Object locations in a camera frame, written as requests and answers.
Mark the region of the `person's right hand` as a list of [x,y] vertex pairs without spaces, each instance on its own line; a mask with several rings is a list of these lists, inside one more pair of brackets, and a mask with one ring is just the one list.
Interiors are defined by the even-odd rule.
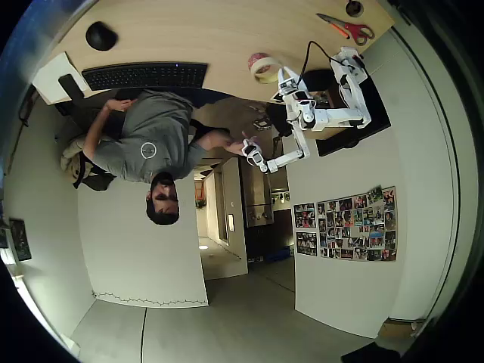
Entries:
[[242,139],[241,140],[233,140],[229,143],[228,146],[225,146],[224,149],[235,155],[244,156],[243,149],[245,148],[244,141],[249,140],[253,143],[259,144],[259,140],[256,136],[248,135],[245,131],[242,131]]

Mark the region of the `person's left hand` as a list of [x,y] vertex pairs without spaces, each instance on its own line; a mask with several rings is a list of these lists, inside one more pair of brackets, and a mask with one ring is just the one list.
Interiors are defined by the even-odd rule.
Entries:
[[137,99],[125,99],[125,100],[117,100],[117,99],[109,99],[104,104],[104,108],[107,108],[109,111],[119,111],[125,112],[131,106],[135,104]]

